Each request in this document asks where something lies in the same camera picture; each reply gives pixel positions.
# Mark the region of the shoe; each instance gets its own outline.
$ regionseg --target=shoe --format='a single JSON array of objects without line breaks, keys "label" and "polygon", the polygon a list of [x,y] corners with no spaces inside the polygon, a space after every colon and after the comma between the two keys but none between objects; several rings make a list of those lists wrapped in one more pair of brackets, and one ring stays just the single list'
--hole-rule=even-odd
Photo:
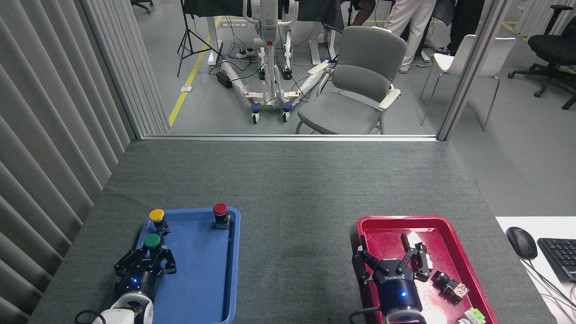
[{"label": "shoe", "polygon": [[456,54],[453,51],[449,50],[447,47],[440,47],[440,50],[438,51],[438,53],[444,54],[444,55],[449,55],[449,56],[454,56],[454,54]]}]

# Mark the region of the chair seat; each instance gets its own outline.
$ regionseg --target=chair seat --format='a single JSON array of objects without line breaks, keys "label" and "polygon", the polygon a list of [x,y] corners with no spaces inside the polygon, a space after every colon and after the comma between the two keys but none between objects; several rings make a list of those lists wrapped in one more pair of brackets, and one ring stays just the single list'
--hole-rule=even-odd
[{"label": "chair seat", "polygon": [[442,72],[448,71],[448,69],[450,69],[450,66],[452,65],[452,61],[454,60],[454,56],[440,53],[434,54],[433,57],[434,61],[436,61],[436,64],[442,70]]},{"label": "chair seat", "polygon": [[553,64],[568,66],[576,64],[576,42],[559,35],[534,35],[528,45],[536,55]]},{"label": "chair seat", "polygon": [[382,112],[336,92],[326,92],[298,110],[300,119],[321,134],[369,134]]}]

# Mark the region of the chair backrest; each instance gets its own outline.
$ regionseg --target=chair backrest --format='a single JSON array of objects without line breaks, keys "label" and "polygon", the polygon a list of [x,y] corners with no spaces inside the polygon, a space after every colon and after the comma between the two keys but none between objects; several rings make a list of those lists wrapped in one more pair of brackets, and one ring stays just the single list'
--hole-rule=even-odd
[{"label": "chair backrest", "polygon": [[[460,46],[456,51],[456,54],[454,55],[454,60],[452,61],[450,68],[448,68],[448,71],[446,72],[456,76],[462,75],[462,72],[464,71],[464,65],[466,64],[466,60],[472,51],[472,46],[474,45],[475,40],[476,35],[466,35],[466,37],[464,37],[462,43],[460,43]],[[484,61],[484,65],[480,69],[478,77],[493,77],[498,74],[515,42],[516,38],[513,37],[497,37],[494,39],[492,47],[488,51],[488,56]]]},{"label": "chair backrest", "polygon": [[568,22],[562,32],[562,37],[576,41],[576,16],[572,17],[572,20]]},{"label": "chair backrest", "polygon": [[405,54],[406,42],[388,31],[346,27],[332,80],[340,89],[382,101]]}]

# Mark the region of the gray chair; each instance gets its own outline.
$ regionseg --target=gray chair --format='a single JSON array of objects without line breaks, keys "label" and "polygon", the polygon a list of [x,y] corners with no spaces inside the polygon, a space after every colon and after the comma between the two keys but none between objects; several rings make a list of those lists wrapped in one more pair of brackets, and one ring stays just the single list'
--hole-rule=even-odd
[{"label": "gray chair", "polygon": [[[300,123],[321,134],[384,133],[384,114],[400,96],[392,81],[406,54],[406,42],[386,29],[350,26],[344,29],[338,64],[334,69],[324,63],[324,78],[318,85],[317,98],[298,110]],[[322,71],[314,68],[309,71]],[[373,107],[336,92],[321,94],[332,77],[342,90],[358,93],[378,103]]]}]

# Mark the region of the white pants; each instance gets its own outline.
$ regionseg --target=white pants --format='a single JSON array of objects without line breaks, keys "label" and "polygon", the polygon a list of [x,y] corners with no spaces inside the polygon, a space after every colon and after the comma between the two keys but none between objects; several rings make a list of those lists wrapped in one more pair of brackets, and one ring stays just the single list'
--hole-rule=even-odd
[{"label": "white pants", "polygon": [[410,22],[408,48],[400,66],[401,69],[408,70],[412,63],[435,5],[436,0],[396,0],[396,4],[392,7],[384,28],[400,36]]}]

